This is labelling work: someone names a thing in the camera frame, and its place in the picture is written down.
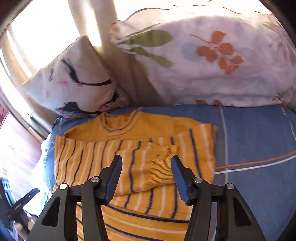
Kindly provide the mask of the person's left hand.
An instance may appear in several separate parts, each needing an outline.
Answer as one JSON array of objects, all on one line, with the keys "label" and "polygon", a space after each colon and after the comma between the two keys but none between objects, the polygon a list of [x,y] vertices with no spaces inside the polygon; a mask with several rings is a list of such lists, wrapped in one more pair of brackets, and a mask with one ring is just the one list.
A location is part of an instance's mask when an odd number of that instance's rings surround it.
[{"label": "person's left hand", "polygon": [[27,211],[22,212],[15,220],[15,228],[20,237],[23,240],[27,240],[30,231],[32,230],[35,222],[37,221],[37,216],[30,214]]}]

